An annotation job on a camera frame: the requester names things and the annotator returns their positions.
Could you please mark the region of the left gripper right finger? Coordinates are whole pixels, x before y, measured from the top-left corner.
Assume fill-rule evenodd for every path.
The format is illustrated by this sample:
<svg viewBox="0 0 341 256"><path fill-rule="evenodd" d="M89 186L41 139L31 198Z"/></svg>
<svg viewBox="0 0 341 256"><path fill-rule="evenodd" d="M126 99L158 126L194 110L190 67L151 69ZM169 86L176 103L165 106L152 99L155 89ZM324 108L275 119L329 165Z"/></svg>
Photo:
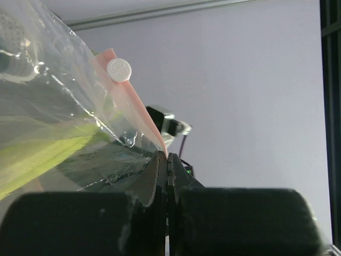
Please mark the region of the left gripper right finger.
<svg viewBox="0 0 341 256"><path fill-rule="evenodd" d="M168 157L171 255L323 255L306 199L292 189L207 188Z"/></svg>

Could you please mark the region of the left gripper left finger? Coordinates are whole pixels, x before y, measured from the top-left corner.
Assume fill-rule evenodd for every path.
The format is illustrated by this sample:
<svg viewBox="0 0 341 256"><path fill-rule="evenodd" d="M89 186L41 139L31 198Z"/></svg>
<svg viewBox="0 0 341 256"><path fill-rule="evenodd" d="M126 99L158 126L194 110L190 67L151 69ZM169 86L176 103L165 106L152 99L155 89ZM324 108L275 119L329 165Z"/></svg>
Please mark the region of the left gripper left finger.
<svg viewBox="0 0 341 256"><path fill-rule="evenodd" d="M27 193L1 223L1 255L162 255L163 155L125 190Z"/></svg>

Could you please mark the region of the toy celery leek stalk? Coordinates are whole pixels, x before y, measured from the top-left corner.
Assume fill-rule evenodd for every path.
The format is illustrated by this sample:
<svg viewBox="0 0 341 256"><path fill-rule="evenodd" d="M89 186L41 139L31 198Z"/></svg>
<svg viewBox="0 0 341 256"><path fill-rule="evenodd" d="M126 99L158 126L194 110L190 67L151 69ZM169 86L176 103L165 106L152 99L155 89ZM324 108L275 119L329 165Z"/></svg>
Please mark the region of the toy celery leek stalk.
<svg viewBox="0 0 341 256"><path fill-rule="evenodd" d="M84 148L92 139L113 140L110 122L121 116L65 111L1 109L1 199Z"/></svg>

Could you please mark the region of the clear zip top bag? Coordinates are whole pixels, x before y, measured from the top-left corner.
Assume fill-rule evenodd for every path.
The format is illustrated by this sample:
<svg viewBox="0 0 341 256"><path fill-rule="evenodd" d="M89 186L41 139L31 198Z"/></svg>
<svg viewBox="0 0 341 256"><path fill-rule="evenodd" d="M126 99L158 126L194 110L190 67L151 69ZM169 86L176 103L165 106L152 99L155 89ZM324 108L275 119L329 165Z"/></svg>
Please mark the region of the clear zip top bag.
<svg viewBox="0 0 341 256"><path fill-rule="evenodd" d="M1 1L1 109L121 111L110 122L113 140L84 148L1 201L40 191L118 189L141 174L156 151L166 151L156 126L129 82L107 74L111 51L94 55L40 1Z"/></svg>

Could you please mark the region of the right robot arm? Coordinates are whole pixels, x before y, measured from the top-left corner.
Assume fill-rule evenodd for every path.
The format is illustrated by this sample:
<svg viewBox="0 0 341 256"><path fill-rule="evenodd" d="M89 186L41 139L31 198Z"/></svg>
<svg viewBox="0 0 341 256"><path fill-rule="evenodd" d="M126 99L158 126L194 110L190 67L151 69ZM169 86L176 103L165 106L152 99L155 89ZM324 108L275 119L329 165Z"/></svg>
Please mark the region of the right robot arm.
<svg viewBox="0 0 341 256"><path fill-rule="evenodd" d="M176 137L182 136L178 157L187 173L194 176L193 166L182 159L184 145L189 133L192 130L192 126L184 121L176 120L175 115L170 110L167 110L161 106L146 106L146 110L160 132L166 148L173 143Z"/></svg>

